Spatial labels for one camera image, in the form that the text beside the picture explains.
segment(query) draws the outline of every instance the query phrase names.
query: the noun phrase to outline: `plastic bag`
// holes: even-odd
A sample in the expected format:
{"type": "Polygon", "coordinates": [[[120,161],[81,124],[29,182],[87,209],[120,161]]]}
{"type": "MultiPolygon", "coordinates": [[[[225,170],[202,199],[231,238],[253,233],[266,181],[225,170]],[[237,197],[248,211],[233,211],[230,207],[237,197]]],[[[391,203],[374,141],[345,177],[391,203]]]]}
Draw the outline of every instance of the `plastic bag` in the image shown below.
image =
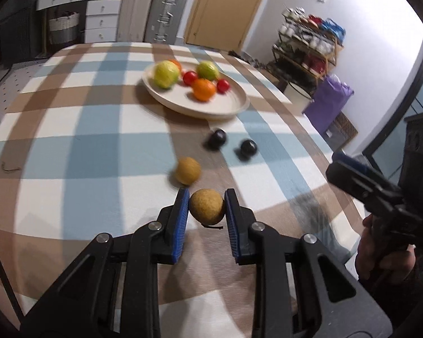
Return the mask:
{"type": "Polygon", "coordinates": [[[313,102],[303,113],[318,133],[323,134],[353,94],[354,90],[340,82],[337,76],[326,76],[315,91],[313,102]]]}
{"type": "Polygon", "coordinates": [[[338,44],[340,45],[343,44],[343,40],[345,39],[345,36],[346,36],[346,30],[343,29],[341,26],[339,26],[334,20],[329,18],[326,19],[321,24],[321,28],[334,34],[335,37],[337,37],[338,44]]]}

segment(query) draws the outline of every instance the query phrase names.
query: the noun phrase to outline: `green lemon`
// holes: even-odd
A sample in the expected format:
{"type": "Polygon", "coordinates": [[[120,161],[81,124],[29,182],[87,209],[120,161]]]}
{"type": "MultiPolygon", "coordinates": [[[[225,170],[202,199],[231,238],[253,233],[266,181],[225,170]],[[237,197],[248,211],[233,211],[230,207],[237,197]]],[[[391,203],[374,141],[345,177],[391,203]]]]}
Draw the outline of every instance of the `green lemon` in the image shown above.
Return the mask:
{"type": "Polygon", "coordinates": [[[197,65],[196,71],[201,79],[207,79],[210,81],[219,79],[218,68],[211,61],[202,61],[197,65]]]}
{"type": "Polygon", "coordinates": [[[170,61],[162,61],[155,66],[154,81],[161,89],[169,89],[179,79],[180,70],[170,61]]]}

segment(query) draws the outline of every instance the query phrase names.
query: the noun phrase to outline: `metal screw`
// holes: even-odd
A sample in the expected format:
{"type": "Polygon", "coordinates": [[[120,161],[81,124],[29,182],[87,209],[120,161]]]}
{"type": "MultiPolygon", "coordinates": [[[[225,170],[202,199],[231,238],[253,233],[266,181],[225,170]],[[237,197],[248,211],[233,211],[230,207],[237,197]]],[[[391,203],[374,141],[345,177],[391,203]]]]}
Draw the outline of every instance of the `metal screw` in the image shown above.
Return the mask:
{"type": "Polygon", "coordinates": [[[263,230],[265,230],[265,224],[263,222],[254,222],[251,225],[251,227],[255,231],[263,231],[263,230]]]}
{"type": "Polygon", "coordinates": [[[158,221],[152,221],[151,223],[149,223],[149,229],[152,231],[160,230],[161,223],[159,223],[158,221]]]}
{"type": "Polygon", "coordinates": [[[313,235],[313,234],[305,234],[304,235],[304,241],[306,243],[314,244],[314,243],[317,242],[317,240],[318,240],[317,237],[315,235],[313,235]]]}
{"type": "Polygon", "coordinates": [[[109,241],[109,235],[106,232],[103,232],[96,236],[96,240],[99,243],[106,243],[107,241],[109,241]]]}

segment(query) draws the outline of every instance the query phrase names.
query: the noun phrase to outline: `tomato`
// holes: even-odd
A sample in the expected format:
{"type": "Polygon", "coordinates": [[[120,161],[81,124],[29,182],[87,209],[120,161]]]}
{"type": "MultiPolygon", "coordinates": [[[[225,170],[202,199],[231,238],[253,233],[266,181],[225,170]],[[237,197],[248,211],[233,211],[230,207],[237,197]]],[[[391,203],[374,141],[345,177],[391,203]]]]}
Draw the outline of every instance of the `tomato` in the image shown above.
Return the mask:
{"type": "Polygon", "coordinates": [[[230,84],[227,80],[221,79],[221,80],[218,80],[216,84],[216,88],[218,89],[219,93],[224,94],[226,91],[230,89],[230,84]]]}
{"type": "Polygon", "coordinates": [[[194,83],[198,78],[199,76],[197,76],[197,73],[194,71],[188,71],[184,75],[184,83],[187,86],[191,86],[191,84],[194,83]]]}

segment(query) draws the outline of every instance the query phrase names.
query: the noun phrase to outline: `suitcase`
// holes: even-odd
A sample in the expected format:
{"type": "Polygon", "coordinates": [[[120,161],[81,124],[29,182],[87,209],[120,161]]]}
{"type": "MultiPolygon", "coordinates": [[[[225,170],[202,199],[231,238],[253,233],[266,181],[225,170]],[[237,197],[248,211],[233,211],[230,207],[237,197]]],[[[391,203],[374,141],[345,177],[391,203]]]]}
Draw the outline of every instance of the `suitcase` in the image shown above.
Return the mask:
{"type": "Polygon", "coordinates": [[[118,42],[142,42],[152,0],[122,0],[118,42]]]}
{"type": "Polygon", "coordinates": [[[186,0],[153,0],[144,41],[175,44],[186,0]]]}

